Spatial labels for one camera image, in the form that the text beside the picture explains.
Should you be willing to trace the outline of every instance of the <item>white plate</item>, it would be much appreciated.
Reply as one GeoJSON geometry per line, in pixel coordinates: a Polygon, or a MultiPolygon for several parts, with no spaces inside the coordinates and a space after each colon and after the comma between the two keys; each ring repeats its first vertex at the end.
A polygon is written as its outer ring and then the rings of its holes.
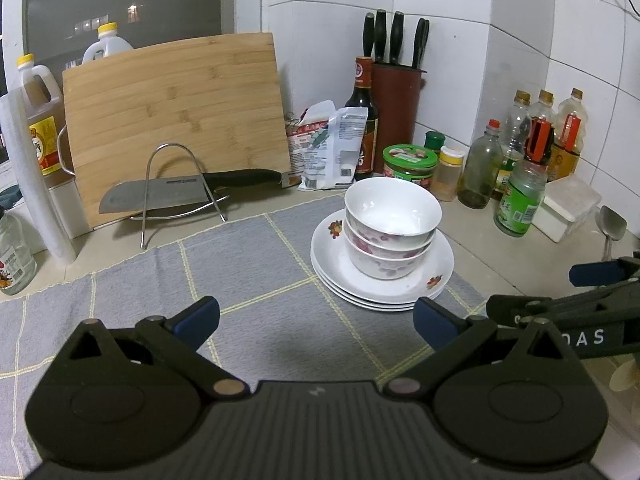
{"type": "Polygon", "coordinates": [[[380,303],[369,303],[365,302],[364,300],[356,300],[353,296],[348,296],[346,292],[341,291],[335,285],[332,285],[332,283],[322,277],[321,274],[318,274],[318,280],[320,280],[322,284],[325,285],[326,288],[328,288],[332,293],[338,296],[338,298],[342,298],[348,303],[359,306],[360,308],[366,308],[367,310],[375,310],[376,312],[405,312],[407,310],[411,310],[414,307],[413,304],[408,304],[407,306],[383,306],[380,303]]]}
{"type": "Polygon", "coordinates": [[[342,234],[344,209],[325,218],[311,238],[311,258],[323,277],[360,301],[389,305],[415,303],[421,296],[434,297],[453,273],[453,251],[445,236],[437,231],[424,260],[413,272],[396,280],[377,280],[360,272],[351,263],[342,234]]]}

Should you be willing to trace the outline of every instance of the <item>green cap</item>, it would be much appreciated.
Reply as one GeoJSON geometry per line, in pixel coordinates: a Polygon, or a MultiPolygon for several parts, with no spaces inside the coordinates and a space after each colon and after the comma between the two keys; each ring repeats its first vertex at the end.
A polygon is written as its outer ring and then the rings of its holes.
{"type": "Polygon", "coordinates": [[[444,141],[446,140],[444,134],[440,132],[427,132],[427,138],[424,140],[424,147],[430,150],[439,151],[444,141]]]}
{"type": "Polygon", "coordinates": [[[438,163],[438,156],[427,148],[413,144],[394,144],[385,148],[386,162],[406,170],[428,170],[438,163]]]}

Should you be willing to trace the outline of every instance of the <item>stacked bowls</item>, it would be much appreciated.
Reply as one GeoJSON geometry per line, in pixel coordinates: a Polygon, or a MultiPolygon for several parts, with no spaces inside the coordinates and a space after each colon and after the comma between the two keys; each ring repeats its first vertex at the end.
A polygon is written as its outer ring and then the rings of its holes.
{"type": "Polygon", "coordinates": [[[356,182],[344,203],[349,257],[358,270],[380,280],[401,278],[418,267],[442,218],[430,192],[396,178],[356,182]]]}

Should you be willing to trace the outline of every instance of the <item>food packet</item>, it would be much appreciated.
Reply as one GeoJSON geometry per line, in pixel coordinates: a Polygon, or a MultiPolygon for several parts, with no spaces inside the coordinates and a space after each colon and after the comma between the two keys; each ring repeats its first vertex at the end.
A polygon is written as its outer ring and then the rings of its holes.
{"type": "Polygon", "coordinates": [[[341,108],[331,114],[325,127],[312,133],[304,152],[300,189],[334,189],[352,183],[368,113],[367,108],[341,108]]]}

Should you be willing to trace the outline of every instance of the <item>knife block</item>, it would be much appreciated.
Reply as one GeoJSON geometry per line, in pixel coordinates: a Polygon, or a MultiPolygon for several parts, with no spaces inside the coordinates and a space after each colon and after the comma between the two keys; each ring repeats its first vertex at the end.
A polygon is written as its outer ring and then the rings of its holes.
{"type": "Polygon", "coordinates": [[[422,70],[387,63],[373,64],[371,95],[378,107],[378,136],[373,171],[382,173],[382,150],[392,144],[410,144],[422,85],[422,70]]]}

